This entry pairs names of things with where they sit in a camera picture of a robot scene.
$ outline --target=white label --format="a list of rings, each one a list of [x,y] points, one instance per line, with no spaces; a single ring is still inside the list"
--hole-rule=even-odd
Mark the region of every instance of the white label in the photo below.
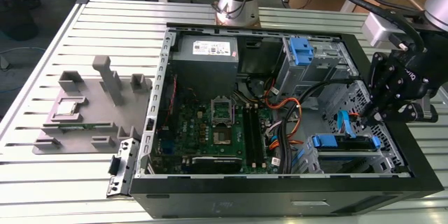
[[[280,166],[280,159],[276,158],[276,157],[274,157],[274,158],[272,158],[272,161],[271,161],[271,164],[272,164],[272,165],[276,165],[276,166]]]
[[[271,88],[271,92],[275,93],[276,95],[279,94],[279,89],[276,89],[275,87]]]
[[[194,55],[231,56],[231,43],[219,41],[195,41]]]

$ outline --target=circuit board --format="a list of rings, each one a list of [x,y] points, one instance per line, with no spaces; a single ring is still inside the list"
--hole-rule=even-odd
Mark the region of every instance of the circuit board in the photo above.
[[[247,146],[244,137],[244,107],[232,106],[232,125],[212,124],[214,116],[227,117],[228,112],[224,106],[212,107],[210,104],[182,105],[179,110],[179,121],[176,135],[162,137],[159,141],[159,155],[152,156],[154,166],[159,173],[184,174],[186,162],[191,157],[223,157],[240,158],[243,166],[240,174],[270,174],[275,172],[267,160],[267,149],[264,137],[258,139],[263,146],[263,167],[247,165]],[[271,120],[271,111],[258,109],[259,130],[266,121]]]

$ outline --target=aluminum table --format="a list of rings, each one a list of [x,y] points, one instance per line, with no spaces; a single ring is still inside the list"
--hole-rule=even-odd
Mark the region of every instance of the aluminum table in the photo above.
[[[368,56],[360,26],[364,14],[260,9],[264,28],[355,34]],[[166,23],[214,24],[208,5],[90,0],[76,4],[0,124],[0,222],[92,223],[151,220],[134,199],[106,199],[111,154],[35,155],[32,143],[59,92],[64,70],[99,76],[91,63],[108,55],[122,77],[154,77]],[[432,99],[440,119],[414,123],[411,131],[448,186],[448,106],[446,92]],[[263,219],[272,223],[448,223],[448,193],[398,202],[358,217]],[[166,220],[167,222],[254,223],[256,219]]]

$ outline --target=ram slot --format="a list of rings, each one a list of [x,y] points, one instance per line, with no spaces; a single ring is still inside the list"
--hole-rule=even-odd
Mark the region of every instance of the ram slot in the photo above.
[[[255,147],[254,147],[254,137],[252,137],[252,126],[251,126],[251,113],[250,109],[243,110],[243,126],[244,126],[244,143],[246,143],[246,164],[248,167],[255,167]]]
[[[250,115],[251,115],[251,130],[252,130],[255,163],[258,167],[266,167],[263,145],[262,145],[262,135],[260,135],[260,119],[259,119],[258,109],[251,109]]]

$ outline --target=blue drive bay latch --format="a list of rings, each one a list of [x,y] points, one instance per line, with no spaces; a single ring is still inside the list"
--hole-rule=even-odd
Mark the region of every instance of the blue drive bay latch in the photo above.
[[[303,38],[291,38],[291,52],[296,58],[298,66],[308,66],[315,57],[315,48],[310,41]]]

